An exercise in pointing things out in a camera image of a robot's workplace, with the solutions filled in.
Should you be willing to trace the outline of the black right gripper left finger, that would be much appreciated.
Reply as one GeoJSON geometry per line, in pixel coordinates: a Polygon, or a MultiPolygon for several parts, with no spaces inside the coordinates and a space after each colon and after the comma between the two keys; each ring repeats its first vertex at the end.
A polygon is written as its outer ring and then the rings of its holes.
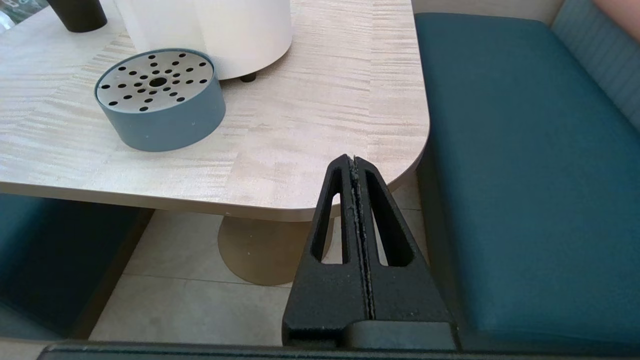
{"type": "Polygon", "coordinates": [[[370,317],[353,171],[354,161],[346,154],[327,167],[282,318],[284,346],[340,346],[349,325],[370,317]],[[329,264],[322,259],[336,195],[342,212],[342,263],[329,264]]]}

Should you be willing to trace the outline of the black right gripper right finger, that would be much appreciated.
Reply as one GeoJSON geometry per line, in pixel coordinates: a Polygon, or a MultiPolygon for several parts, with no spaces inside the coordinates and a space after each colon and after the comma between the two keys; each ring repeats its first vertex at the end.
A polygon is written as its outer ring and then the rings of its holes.
{"type": "Polygon", "coordinates": [[[430,267],[381,173],[371,162],[355,157],[354,179],[370,319],[452,324],[430,267]]]}

